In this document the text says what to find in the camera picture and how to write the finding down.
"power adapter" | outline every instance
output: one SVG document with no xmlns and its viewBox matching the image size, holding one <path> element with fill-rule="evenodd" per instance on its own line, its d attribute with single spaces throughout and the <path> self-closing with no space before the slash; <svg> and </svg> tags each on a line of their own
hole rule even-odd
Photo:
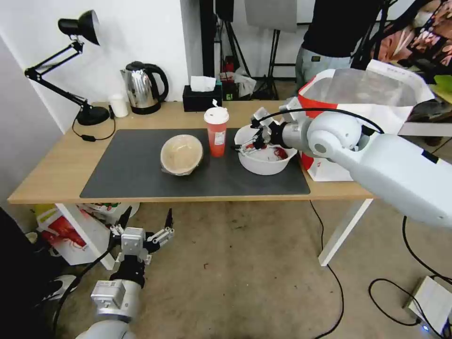
<svg viewBox="0 0 452 339">
<path fill-rule="evenodd" d="M 412 295 L 419 302 L 425 317 L 433 329 L 438 333 L 442 333 L 447 319 L 452 313 L 452 293 L 429 276 L 426 276 L 416 286 Z M 421 319 L 420 326 L 436 338 L 436 335 L 431 331 L 413 298 L 410 297 L 408 299 L 405 308 Z"/>
</svg>

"white device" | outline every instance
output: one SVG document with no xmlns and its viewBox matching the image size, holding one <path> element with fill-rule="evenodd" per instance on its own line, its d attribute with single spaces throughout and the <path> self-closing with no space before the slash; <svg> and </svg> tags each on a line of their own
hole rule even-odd
<svg viewBox="0 0 452 339">
<path fill-rule="evenodd" d="M 427 224 L 452 227 L 451 164 L 397 135 L 366 135 L 363 122 L 356 117 L 324 111 L 311 119 L 304 112 L 285 113 L 287 109 L 280 107 L 282 123 L 266 118 L 269 113 L 264 108 L 257 110 L 251 121 L 255 137 L 248 144 L 236 145 L 236 150 L 246 153 L 281 145 L 328 158 L 401 213 Z"/>
<path fill-rule="evenodd" d="M 426 276 L 419 282 L 412 295 L 419 302 L 425 317 L 433 329 L 441 333 L 447 319 L 452 317 L 452 293 L 429 276 Z M 422 327 L 430 332 L 428 324 L 412 298 L 408 300 L 405 308 L 410 310 L 419 319 L 422 319 Z"/>
</svg>

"cup label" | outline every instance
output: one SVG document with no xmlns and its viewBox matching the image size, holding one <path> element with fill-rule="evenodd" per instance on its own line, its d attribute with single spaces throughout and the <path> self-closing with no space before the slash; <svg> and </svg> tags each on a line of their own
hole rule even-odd
<svg viewBox="0 0 452 339">
<path fill-rule="evenodd" d="M 226 131 L 223 132 L 215 132 L 215 144 L 222 145 L 225 143 L 225 135 Z"/>
</svg>

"tissue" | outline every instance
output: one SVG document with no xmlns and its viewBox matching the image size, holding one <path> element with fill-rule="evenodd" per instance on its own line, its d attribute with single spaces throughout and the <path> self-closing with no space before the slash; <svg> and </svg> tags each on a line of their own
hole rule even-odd
<svg viewBox="0 0 452 339">
<path fill-rule="evenodd" d="M 211 92 L 215 88 L 217 79 L 203 77 L 203 76 L 192 76 L 190 79 L 190 88 L 193 92 Z"/>
</svg>

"desk lamp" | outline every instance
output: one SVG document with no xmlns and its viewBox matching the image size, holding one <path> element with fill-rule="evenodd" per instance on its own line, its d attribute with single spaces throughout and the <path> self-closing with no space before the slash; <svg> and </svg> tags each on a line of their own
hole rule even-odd
<svg viewBox="0 0 452 339">
<path fill-rule="evenodd" d="M 40 62 L 39 64 L 27 68 L 25 70 L 25 76 L 33 81 L 36 81 L 37 83 L 47 87 L 48 89 L 51 89 L 52 91 L 58 93 L 61 96 L 64 96 L 66 99 L 71 100 L 72 102 L 76 103 L 80 106 L 80 110 L 77 114 L 77 121 L 80 125 L 90 126 L 90 125 L 97 125 L 101 122 L 104 122 L 107 120 L 110 115 L 108 110 L 106 110 L 103 107 L 97 107 L 92 106 L 88 103 L 88 100 L 80 97 L 78 95 L 66 92 L 65 90 L 62 90 L 61 88 L 51 84 L 50 82 L 44 80 L 42 77 L 46 73 L 50 72 L 51 70 L 57 68 L 58 66 L 64 64 L 65 62 L 71 60 L 73 57 L 82 54 L 83 51 L 83 42 L 79 41 L 79 36 L 81 35 L 86 40 L 99 45 L 99 41 L 96 36 L 96 31 L 98 32 L 99 27 L 99 21 L 97 19 L 96 13 L 93 10 L 87 11 L 83 13 L 78 20 L 75 19 L 59 19 L 58 20 L 58 28 L 63 34 L 66 34 L 69 36 L 69 38 L 72 40 L 72 43 L 62 49 L 61 51 L 57 52 L 56 54 L 52 55 L 51 57 L 45 59 L 44 61 Z M 49 64 L 49 61 L 56 58 L 57 56 L 63 54 L 64 52 L 74 49 L 75 53 L 68 56 L 66 59 Z"/>
</svg>

